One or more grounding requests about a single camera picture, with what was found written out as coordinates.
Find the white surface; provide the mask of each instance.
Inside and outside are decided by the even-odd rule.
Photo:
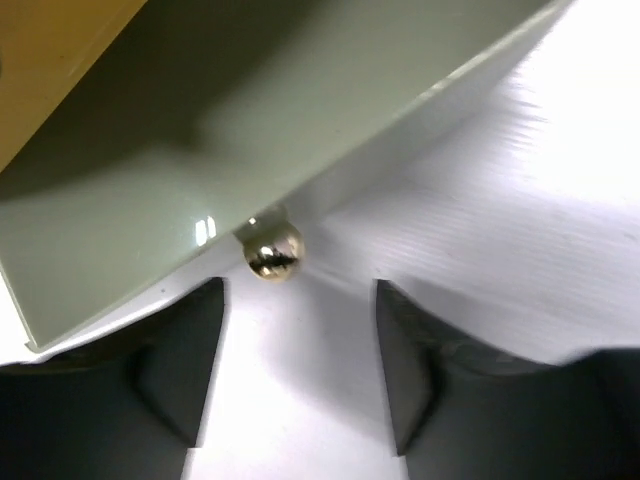
[[[300,225],[309,262],[290,283],[231,270],[203,446],[185,478],[405,478],[385,422],[375,277],[533,359],[640,344],[635,5],[578,1],[481,114]],[[193,268],[206,274],[206,262]]]

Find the shiny metallic ball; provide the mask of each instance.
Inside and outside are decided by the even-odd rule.
[[[290,223],[282,223],[246,241],[243,253],[256,276],[277,283],[298,271],[305,248],[300,232]]]

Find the white table surface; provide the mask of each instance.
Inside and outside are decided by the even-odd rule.
[[[640,345],[638,10],[578,0],[476,117],[301,225],[300,276],[270,285],[242,265],[228,273],[227,329],[186,479],[406,478],[386,423],[374,278],[535,360]],[[209,261],[168,280],[167,297]],[[0,308],[0,362],[27,359],[8,297]]]

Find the wooden panel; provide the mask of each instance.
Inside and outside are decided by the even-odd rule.
[[[0,2],[0,171],[144,2]]]

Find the round metal knob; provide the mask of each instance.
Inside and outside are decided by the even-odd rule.
[[[256,276],[270,282],[283,282],[300,268],[305,247],[300,232],[283,222],[243,242],[243,253]]]

